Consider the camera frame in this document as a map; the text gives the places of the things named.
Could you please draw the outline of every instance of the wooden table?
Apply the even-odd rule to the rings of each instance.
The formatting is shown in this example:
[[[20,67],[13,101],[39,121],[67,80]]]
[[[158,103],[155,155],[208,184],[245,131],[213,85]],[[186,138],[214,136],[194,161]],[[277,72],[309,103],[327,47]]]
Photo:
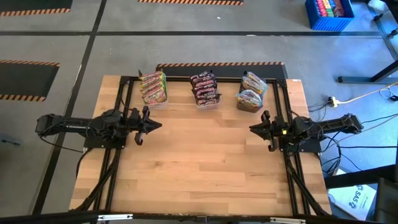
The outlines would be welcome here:
[[[120,76],[104,76],[94,117],[113,108]],[[139,82],[134,83],[131,107],[143,107]],[[223,94],[217,110],[197,110],[188,82],[167,82],[169,105],[152,110],[150,118],[163,124],[143,137],[134,135],[122,150],[111,211],[129,213],[189,213],[207,215],[291,216],[289,189],[281,152],[269,152],[269,141],[249,131],[269,110],[276,115],[272,87],[258,113],[236,109],[238,83],[219,83]],[[287,80],[292,110],[308,116],[300,80]],[[326,211],[330,205],[320,161],[301,153],[305,183]],[[104,149],[94,149],[82,160],[70,208],[93,190],[100,175]],[[101,206],[104,207],[107,187]],[[299,211],[303,212],[296,187]]]

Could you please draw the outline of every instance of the gray floor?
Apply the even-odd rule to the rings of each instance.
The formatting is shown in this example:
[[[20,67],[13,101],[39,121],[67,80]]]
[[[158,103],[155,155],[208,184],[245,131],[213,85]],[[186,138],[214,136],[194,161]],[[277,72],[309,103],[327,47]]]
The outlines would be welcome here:
[[[0,19],[0,30],[91,30],[100,2],[74,0],[69,14],[4,17]],[[245,0],[243,7],[236,7],[112,0],[106,5],[99,29],[311,32],[303,3],[304,0]],[[345,31],[377,31],[366,5],[353,4],[353,8],[356,19]],[[24,142],[22,147],[0,144],[0,217],[31,212],[51,151],[51,147],[35,135],[35,120],[42,114],[64,112],[87,41],[88,37],[0,37],[3,59],[61,63],[44,103],[0,101],[0,132]],[[382,87],[339,84],[336,78],[340,75],[368,77],[393,59],[381,37],[97,37],[73,115],[91,117],[103,75],[137,75],[139,69],[153,72],[158,63],[216,61],[283,61],[289,78],[302,79],[308,105],[317,105],[328,96],[344,101]],[[366,121],[397,111],[397,103],[375,93],[347,105],[329,108],[326,119],[353,113]],[[316,120],[321,114],[312,113],[311,116]],[[398,119],[392,120],[383,127],[349,138],[341,145],[396,145],[397,125]],[[64,146],[81,149],[82,144],[81,137],[67,135]],[[393,149],[345,149],[343,153],[362,169],[392,164],[396,155]],[[322,159],[331,159],[336,154],[336,149],[331,148]],[[45,213],[68,210],[78,157],[74,152],[62,151],[44,206]],[[346,159],[341,166],[356,170]]]

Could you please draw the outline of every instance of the blue crate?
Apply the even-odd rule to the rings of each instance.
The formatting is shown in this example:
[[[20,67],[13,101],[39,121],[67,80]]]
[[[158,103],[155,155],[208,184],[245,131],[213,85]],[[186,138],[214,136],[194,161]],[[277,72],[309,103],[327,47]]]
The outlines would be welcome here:
[[[311,29],[337,32],[343,31],[349,22],[354,19],[354,12],[349,0],[340,0],[340,2],[344,9],[344,17],[322,17],[318,13],[317,1],[306,0],[305,7],[307,8]]]

